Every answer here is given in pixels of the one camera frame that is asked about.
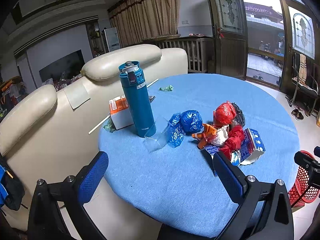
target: orange and white box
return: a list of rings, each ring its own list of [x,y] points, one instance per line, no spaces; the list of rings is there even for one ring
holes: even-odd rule
[[[133,124],[129,105],[125,96],[116,97],[109,101],[110,115],[117,130]]]

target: sky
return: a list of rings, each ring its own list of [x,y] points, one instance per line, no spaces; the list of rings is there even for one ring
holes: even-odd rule
[[[282,8],[280,0],[243,0],[244,2],[250,2],[265,6],[272,6],[273,10],[282,14]]]

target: beige leather sofa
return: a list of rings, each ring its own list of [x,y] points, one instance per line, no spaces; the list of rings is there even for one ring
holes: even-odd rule
[[[87,62],[86,76],[63,90],[56,92],[52,85],[38,88],[0,123],[0,152],[24,184],[24,205],[30,206],[39,178],[63,181],[99,151],[100,127],[88,132],[109,115],[109,100],[123,95],[118,66],[128,60],[140,62],[147,83],[188,71],[182,49],[154,45],[120,49]],[[27,230],[28,210],[21,207],[15,212],[6,206],[3,210],[11,226]]]

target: roof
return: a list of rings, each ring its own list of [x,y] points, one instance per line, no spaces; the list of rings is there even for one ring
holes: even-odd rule
[[[265,14],[266,16],[277,18],[279,20],[283,20],[282,14],[273,10],[272,6],[265,6],[265,5],[245,2],[244,7],[245,7],[245,11],[248,13],[251,13],[251,12],[260,13],[260,14]]]

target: blue thermos bottle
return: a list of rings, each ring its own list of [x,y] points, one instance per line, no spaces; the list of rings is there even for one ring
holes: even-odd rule
[[[124,95],[129,104],[134,125],[140,137],[156,132],[146,80],[138,61],[127,61],[119,67]]]

